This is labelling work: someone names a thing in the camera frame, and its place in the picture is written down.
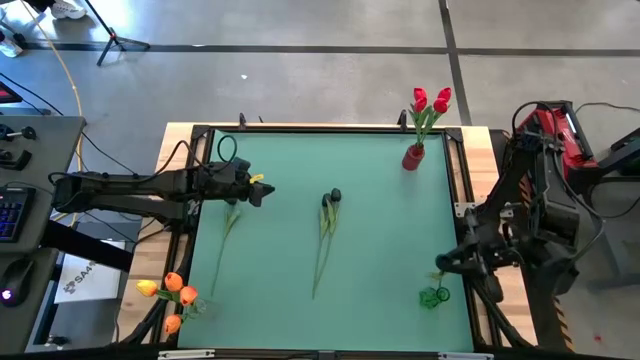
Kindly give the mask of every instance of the mint green tabletop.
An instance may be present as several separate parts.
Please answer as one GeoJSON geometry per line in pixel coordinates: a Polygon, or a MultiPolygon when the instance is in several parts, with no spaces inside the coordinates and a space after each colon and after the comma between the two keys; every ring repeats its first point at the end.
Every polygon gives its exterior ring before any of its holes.
{"type": "MultiPolygon", "coordinates": [[[[239,203],[213,297],[228,205],[202,206],[189,284],[207,310],[183,325],[180,348],[473,351],[459,276],[444,278],[449,301],[419,305],[419,291],[437,286],[429,277],[436,255],[456,246],[439,135],[427,138],[414,172],[401,166],[410,134],[233,136],[251,174],[276,191],[260,208],[239,203]],[[339,222],[312,299],[319,209],[334,187],[339,222]]],[[[231,154],[231,141],[221,147],[231,154]]]]}

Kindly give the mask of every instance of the small vase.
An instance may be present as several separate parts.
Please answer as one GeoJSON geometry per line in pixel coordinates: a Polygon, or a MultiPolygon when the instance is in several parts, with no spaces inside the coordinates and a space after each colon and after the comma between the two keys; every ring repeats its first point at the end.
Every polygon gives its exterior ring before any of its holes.
{"type": "Polygon", "coordinates": [[[418,168],[418,165],[420,165],[420,161],[422,161],[423,158],[424,148],[411,145],[404,154],[402,167],[406,170],[413,171],[418,168]]]}

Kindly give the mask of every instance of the keyboard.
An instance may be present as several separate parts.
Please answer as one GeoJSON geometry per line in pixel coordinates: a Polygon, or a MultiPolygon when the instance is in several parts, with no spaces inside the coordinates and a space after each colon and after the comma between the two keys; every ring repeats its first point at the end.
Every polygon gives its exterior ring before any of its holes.
{"type": "Polygon", "coordinates": [[[0,244],[18,241],[35,193],[32,188],[0,188],[0,244]]]}

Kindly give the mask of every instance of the white cable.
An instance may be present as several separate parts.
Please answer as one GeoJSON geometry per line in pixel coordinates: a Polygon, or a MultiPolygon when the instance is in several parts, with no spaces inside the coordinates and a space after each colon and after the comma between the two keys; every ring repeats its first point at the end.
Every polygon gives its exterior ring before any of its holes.
{"type": "MultiPolygon", "coordinates": [[[[80,96],[78,95],[78,88],[76,88],[76,83],[73,82],[73,78],[71,77],[71,73],[69,72],[69,69],[67,68],[67,64],[64,63],[64,60],[62,60],[62,57],[60,56],[60,53],[58,53],[58,50],[53,45],[53,42],[51,41],[51,39],[49,39],[49,35],[47,35],[47,33],[42,28],[42,26],[40,26],[40,22],[38,22],[38,20],[36,20],[35,16],[33,16],[31,11],[27,7],[27,4],[25,4],[24,0],[20,0],[20,3],[22,3],[22,6],[27,11],[29,16],[31,16],[31,19],[33,20],[33,22],[36,24],[36,26],[38,26],[38,29],[40,29],[40,32],[42,33],[42,35],[44,35],[44,38],[47,40],[47,43],[51,47],[51,50],[53,50],[53,53],[58,58],[58,62],[60,62],[60,65],[62,65],[62,68],[64,69],[64,72],[67,75],[67,79],[69,80],[69,83],[71,84],[71,89],[73,90],[73,94],[76,97],[76,104],[78,105],[78,116],[82,117],[83,116],[82,104],[80,103],[80,96]]],[[[80,154],[80,156],[78,156],[78,171],[82,171],[82,161],[80,160],[80,157],[82,156],[82,136],[80,136],[80,139],[78,140],[78,145],[76,147],[76,151],[78,152],[78,154],[80,154]]],[[[71,222],[71,226],[73,226],[75,224],[77,218],[78,218],[78,214],[73,214],[73,220],[71,222]]]]}

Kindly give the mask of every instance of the orange tulip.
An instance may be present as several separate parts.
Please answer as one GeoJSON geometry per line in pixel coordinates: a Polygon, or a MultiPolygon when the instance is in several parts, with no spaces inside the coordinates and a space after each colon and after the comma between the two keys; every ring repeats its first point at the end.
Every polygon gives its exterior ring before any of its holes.
{"type": "Polygon", "coordinates": [[[198,290],[193,286],[185,286],[180,290],[180,303],[182,306],[191,305],[198,297],[198,290]]]}
{"type": "Polygon", "coordinates": [[[182,325],[182,319],[178,315],[169,315],[164,319],[164,332],[167,334],[173,334],[180,329],[182,325]]]}
{"type": "Polygon", "coordinates": [[[169,291],[180,291],[182,289],[182,276],[176,273],[168,273],[164,278],[164,284],[169,291]]]}

